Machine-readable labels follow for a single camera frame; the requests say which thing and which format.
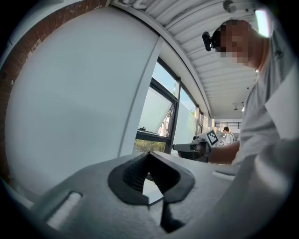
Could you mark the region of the black-framed window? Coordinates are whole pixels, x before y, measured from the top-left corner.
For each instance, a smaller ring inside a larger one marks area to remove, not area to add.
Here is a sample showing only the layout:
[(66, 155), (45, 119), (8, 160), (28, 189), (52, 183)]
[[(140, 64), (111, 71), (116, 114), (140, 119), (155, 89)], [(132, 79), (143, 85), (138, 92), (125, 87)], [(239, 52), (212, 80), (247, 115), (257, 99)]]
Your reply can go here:
[(181, 78), (158, 58), (143, 106), (133, 151), (176, 153), (202, 132), (202, 111)]

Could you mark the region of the grey T-shirt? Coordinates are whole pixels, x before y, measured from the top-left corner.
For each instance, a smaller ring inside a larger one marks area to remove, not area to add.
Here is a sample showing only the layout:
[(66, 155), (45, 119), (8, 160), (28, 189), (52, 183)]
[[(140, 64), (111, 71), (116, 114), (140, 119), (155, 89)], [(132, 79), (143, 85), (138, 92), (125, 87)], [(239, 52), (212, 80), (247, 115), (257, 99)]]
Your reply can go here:
[(269, 54), (245, 101), (239, 168), (221, 214), (226, 237), (299, 237), (299, 58), (280, 25), (268, 37)]

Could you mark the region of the ceiling light panel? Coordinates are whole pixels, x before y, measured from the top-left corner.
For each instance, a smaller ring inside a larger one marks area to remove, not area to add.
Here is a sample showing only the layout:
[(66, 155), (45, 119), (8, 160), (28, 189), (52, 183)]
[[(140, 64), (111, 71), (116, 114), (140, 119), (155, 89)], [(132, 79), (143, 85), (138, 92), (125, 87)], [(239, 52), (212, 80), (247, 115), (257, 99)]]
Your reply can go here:
[(269, 35), (270, 35), (269, 21), (268, 21), (268, 16), (267, 16), (266, 11), (265, 10), (256, 10), (255, 16), (256, 16), (259, 34), (264, 37), (269, 37)]

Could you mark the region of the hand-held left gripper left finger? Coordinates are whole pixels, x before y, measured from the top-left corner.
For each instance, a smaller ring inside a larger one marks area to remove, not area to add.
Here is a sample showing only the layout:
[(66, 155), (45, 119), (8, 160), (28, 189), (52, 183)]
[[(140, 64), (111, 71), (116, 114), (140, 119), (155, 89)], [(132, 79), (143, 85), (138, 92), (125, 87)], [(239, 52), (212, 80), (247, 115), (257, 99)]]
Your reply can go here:
[(80, 169), (47, 191), (31, 208), (49, 239), (161, 239), (149, 199), (126, 184), (123, 171), (134, 153)]

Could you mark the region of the person's right forearm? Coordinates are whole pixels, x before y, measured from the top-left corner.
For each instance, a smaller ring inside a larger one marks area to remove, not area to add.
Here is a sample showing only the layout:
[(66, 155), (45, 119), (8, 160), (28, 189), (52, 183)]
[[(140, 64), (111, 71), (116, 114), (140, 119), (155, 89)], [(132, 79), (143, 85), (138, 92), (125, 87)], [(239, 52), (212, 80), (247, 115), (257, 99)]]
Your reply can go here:
[(235, 141), (222, 147), (212, 148), (208, 156), (208, 162), (213, 164), (229, 165), (233, 162), (240, 148), (240, 142)]

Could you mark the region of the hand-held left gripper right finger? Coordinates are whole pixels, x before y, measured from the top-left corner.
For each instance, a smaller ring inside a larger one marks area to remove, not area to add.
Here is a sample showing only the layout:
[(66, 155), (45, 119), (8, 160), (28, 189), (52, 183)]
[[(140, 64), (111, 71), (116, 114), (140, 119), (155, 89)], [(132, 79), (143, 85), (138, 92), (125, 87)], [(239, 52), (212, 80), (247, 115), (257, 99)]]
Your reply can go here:
[(220, 239), (227, 236), (221, 198), (236, 168), (149, 153), (150, 174), (163, 194), (160, 223), (150, 239)]

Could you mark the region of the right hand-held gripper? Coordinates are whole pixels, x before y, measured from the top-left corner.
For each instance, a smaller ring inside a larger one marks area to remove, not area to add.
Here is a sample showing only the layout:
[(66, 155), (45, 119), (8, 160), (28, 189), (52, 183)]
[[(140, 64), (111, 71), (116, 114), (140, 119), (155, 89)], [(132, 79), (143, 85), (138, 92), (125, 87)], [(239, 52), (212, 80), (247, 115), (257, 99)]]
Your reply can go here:
[(177, 151), (182, 158), (197, 160), (199, 162), (208, 162), (212, 148), (219, 141), (214, 130), (208, 130), (193, 137), (189, 144), (173, 144), (172, 149)]

